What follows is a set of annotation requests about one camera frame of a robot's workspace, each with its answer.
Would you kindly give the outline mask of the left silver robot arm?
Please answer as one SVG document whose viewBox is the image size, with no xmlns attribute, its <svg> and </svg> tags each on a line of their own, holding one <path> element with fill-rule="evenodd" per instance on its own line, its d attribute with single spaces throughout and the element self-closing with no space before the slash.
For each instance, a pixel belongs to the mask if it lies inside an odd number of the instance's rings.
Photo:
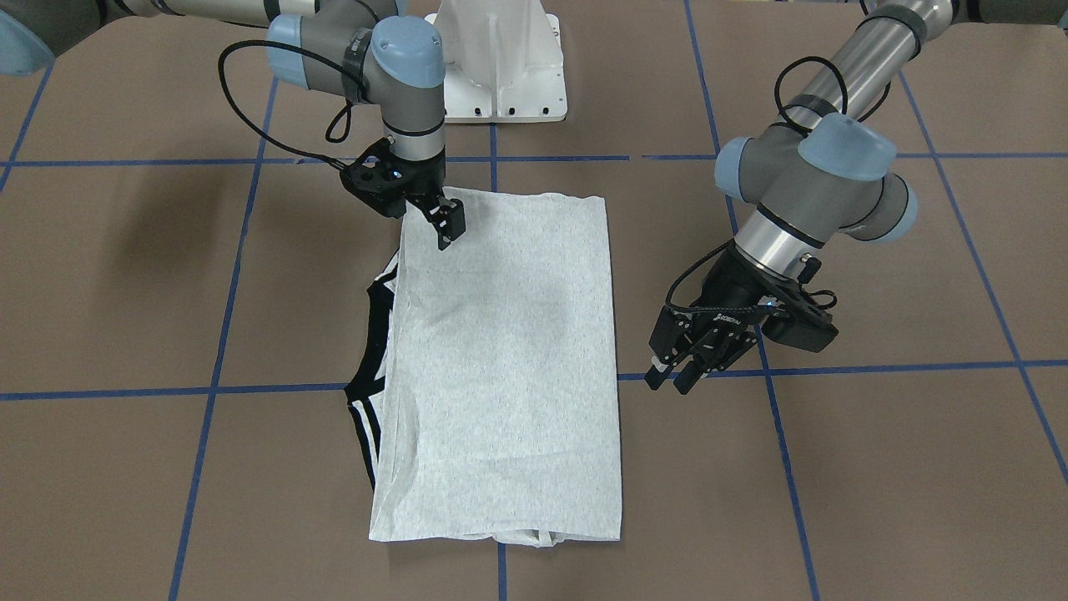
<svg viewBox="0 0 1068 601">
<path fill-rule="evenodd" d="M 673 300 L 671 286 L 653 327 L 653 391 L 672 381 L 681 393 L 724 371 L 759 338 L 823 351 L 838 337 L 831 290 L 808 290 L 833 235 L 891 242 L 912 227 L 918 197 L 891 171 L 892 141 L 866 123 L 892 79 L 923 46 L 956 23 L 956 1 L 881 1 L 832 58 L 794 66 L 823 68 L 790 100 L 775 81 L 778 118 L 758 137 L 732 139 L 718 152 L 716 185 L 754 210 L 728 242 L 695 263 L 708 266 L 698 297 Z"/>
</svg>

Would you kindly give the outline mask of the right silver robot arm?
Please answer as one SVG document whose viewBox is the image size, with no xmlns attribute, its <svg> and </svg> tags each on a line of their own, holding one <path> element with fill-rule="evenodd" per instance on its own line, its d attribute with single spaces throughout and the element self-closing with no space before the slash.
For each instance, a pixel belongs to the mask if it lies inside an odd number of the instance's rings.
<svg viewBox="0 0 1068 601">
<path fill-rule="evenodd" d="M 4 1 L 3 73 L 28 76 L 126 17 L 203 17 L 266 31 L 274 78 L 379 107 L 384 137 L 351 164 L 313 159 L 339 171 L 348 193 L 375 212 L 400 218 L 417 208 L 440 250 L 464 235 L 464 205 L 444 193 L 444 49 L 431 23 L 404 1 Z"/>
</svg>

